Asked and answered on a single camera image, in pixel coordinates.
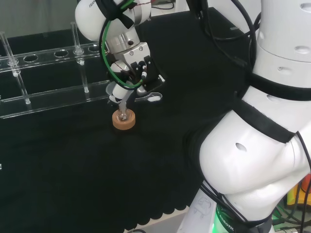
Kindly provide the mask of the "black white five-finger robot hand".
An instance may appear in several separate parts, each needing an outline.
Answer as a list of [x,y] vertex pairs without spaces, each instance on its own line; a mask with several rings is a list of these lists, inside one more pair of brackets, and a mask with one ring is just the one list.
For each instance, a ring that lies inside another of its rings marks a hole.
[[134,72],[122,60],[116,60],[111,64],[107,72],[111,78],[111,83],[106,89],[109,100],[119,105],[120,109],[125,109],[130,97],[142,87]]

